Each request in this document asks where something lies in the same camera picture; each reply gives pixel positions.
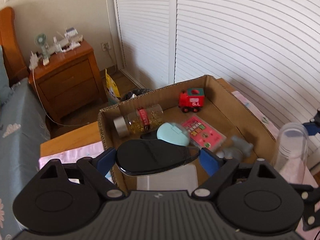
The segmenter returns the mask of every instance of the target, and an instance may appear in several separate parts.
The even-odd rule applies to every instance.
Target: trash can
[[[130,99],[133,94],[135,94],[136,96],[139,96],[139,95],[142,95],[142,94],[151,92],[151,91],[152,91],[152,89],[148,89],[148,88],[134,89],[134,90],[130,91],[129,93],[126,93],[126,94],[121,98],[121,102]]]

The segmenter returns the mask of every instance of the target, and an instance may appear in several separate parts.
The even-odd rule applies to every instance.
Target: small green fan
[[[40,33],[36,36],[35,44],[41,47],[43,58],[50,57],[50,54],[48,53],[49,46],[47,43],[47,35],[45,35],[45,33]]]

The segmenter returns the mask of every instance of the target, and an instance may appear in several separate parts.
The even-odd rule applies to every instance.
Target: wooden bed headboard
[[[0,10],[0,45],[10,85],[29,76],[28,68],[17,42],[13,21],[14,11],[11,7]]]

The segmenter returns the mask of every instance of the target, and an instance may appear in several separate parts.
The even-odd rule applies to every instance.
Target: blue-gray bedsheet
[[[12,203],[38,171],[40,144],[50,139],[44,121],[45,112],[28,79],[21,80],[0,109],[0,240],[21,230]]]

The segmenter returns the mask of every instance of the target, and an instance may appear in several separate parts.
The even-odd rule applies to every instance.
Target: red jar label
[[[138,112],[143,123],[143,129],[146,132],[150,129],[150,122],[148,119],[147,111],[142,108],[142,109],[138,109]]]

